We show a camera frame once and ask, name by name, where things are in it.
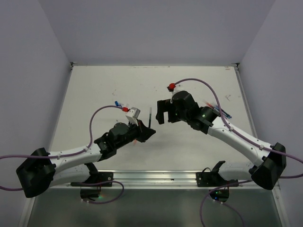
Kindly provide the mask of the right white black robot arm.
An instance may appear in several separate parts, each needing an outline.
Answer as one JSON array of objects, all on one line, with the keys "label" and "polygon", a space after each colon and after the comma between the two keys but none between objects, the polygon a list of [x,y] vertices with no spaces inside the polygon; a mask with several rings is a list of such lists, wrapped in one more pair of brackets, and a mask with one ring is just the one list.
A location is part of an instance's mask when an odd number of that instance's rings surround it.
[{"label": "right white black robot arm", "polygon": [[215,137],[244,155],[249,162],[237,165],[220,161],[212,169],[211,180],[215,185],[236,180],[252,180],[266,190],[272,190],[286,167],[286,148],[280,143],[271,145],[261,141],[228,121],[223,121],[218,111],[211,107],[200,107],[187,91],[179,91],[171,99],[157,102],[156,120],[164,124],[164,113],[168,121],[186,122],[192,129]]}]

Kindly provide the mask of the green ink roller pen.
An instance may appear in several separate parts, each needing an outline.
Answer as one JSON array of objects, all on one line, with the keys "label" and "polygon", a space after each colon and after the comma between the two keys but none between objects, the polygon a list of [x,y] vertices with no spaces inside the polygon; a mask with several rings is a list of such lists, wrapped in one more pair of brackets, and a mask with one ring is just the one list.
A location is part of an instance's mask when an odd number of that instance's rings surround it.
[{"label": "green ink roller pen", "polygon": [[152,107],[149,108],[148,128],[151,128],[151,124],[152,124]]}]

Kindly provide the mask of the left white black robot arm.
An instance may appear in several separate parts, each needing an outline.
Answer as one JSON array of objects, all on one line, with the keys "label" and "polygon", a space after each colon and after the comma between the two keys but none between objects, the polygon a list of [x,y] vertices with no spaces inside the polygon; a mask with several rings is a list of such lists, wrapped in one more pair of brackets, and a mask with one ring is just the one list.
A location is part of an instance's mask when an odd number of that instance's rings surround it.
[{"label": "left white black robot arm", "polygon": [[128,143],[134,140],[145,142],[155,133],[154,129],[146,127],[140,120],[138,124],[116,123],[109,132],[96,139],[91,147],[84,147],[79,154],[69,150],[52,155],[44,148],[37,149],[17,168],[16,173],[25,196],[32,198],[50,187],[55,174],[80,164],[108,159]]}]

